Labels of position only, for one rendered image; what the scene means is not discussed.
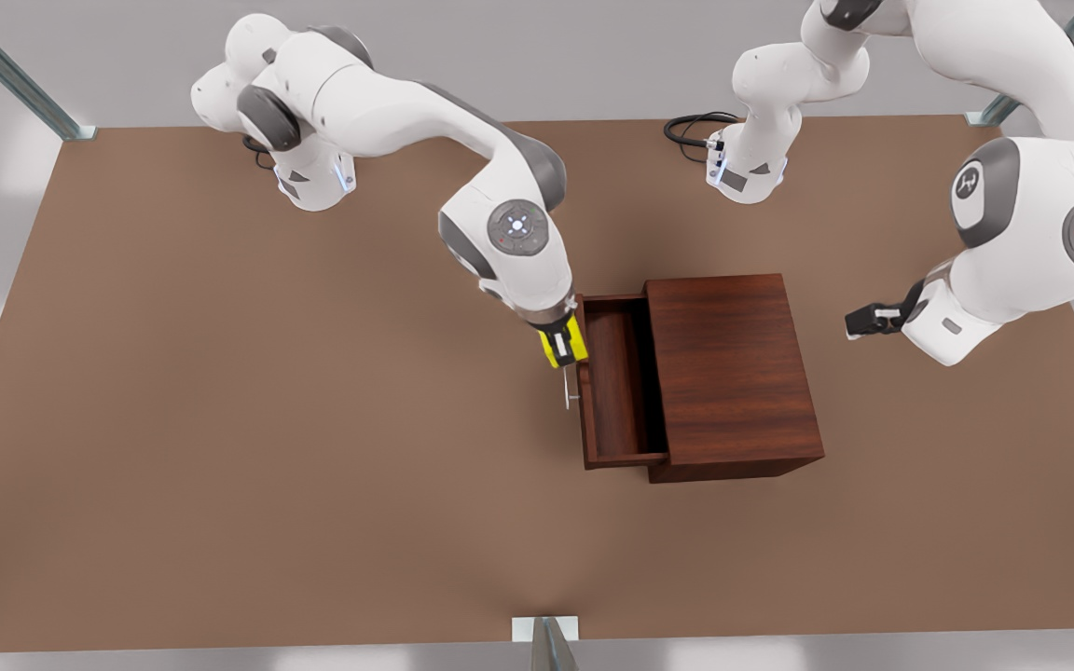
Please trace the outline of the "yellow and black small tool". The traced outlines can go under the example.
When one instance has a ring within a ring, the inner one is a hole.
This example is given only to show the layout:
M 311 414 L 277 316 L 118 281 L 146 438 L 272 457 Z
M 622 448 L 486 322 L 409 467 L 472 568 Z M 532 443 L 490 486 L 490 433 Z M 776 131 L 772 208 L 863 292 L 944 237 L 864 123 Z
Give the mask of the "yellow and black small tool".
M 558 319 L 558 322 L 541 324 L 536 329 L 542 337 L 545 355 L 554 368 L 566 368 L 568 365 L 587 360 L 585 339 L 575 313 L 568 313 L 566 318 Z

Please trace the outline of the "dark wooden cabinet box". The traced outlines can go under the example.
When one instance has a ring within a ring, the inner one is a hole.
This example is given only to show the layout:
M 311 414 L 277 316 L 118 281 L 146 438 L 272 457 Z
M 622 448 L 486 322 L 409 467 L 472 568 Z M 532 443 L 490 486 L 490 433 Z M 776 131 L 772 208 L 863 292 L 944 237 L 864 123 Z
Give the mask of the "dark wooden cabinet box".
M 653 484 L 788 475 L 824 456 L 778 273 L 644 285 L 668 458 Z

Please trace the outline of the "silver frame post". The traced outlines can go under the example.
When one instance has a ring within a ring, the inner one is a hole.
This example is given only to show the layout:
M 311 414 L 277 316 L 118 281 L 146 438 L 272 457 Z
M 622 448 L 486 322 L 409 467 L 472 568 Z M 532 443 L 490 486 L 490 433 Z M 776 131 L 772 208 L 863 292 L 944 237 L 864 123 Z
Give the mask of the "silver frame post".
M 1045 138 L 1074 141 L 1074 46 L 1039 0 L 972 0 L 966 73 L 1030 110 Z
M 578 616 L 513 617 L 511 627 L 513 642 L 529 642 L 529 671 L 580 671 L 570 646 L 580 640 Z
M 82 126 L 0 47 L 0 84 L 64 142 L 92 141 L 95 126 Z

